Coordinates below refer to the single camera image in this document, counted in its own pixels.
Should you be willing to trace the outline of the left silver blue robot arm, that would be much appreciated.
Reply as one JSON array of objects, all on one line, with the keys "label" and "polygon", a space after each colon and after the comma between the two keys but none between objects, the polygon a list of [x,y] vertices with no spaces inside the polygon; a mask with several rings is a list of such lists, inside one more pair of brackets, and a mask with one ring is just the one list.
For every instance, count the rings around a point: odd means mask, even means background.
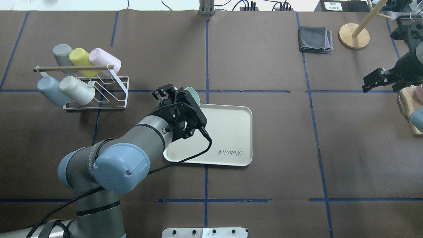
[{"label": "left silver blue robot arm", "polygon": [[[212,139],[205,127],[207,118],[192,87],[172,84],[152,92],[159,106],[118,139],[104,139],[66,155],[58,176],[73,189],[74,199],[41,218],[31,228],[1,234],[2,238],[125,238],[120,195],[130,193],[148,175],[184,163],[186,159],[151,170],[166,148],[199,130]],[[55,228],[60,233],[53,234]]]}]

